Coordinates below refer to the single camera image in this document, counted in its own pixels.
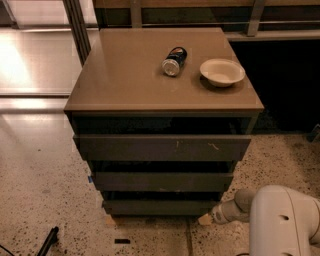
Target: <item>drawer cabinet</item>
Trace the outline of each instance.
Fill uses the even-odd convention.
[[[165,76],[178,43],[185,65]],[[199,216],[229,188],[263,105],[248,77],[210,87],[210,58],[237,61],[218,28],[100,31],[65,113],[108,214]]]

